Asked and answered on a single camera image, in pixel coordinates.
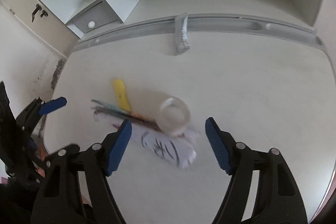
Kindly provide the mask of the white printed paper wrapper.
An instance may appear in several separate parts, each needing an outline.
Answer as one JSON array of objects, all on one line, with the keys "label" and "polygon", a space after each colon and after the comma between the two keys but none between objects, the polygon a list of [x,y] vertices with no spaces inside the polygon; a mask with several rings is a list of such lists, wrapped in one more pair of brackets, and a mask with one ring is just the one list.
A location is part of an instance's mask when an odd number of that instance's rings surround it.
[{"label": "white printed paper wrapper", "polygon": [[96,104],[91,108],[95,121],[107,119],[111,126],[118,129],[123,120],[130,120],[131,140],[171,165],[187,169],[196,159],[194,145],[201,137],[201,132],[195,127],[189,125],[181,136],[171,137],[161,132],[156,122],[150,118],[130,113],[100,100],[92,99],[91,102]]}]

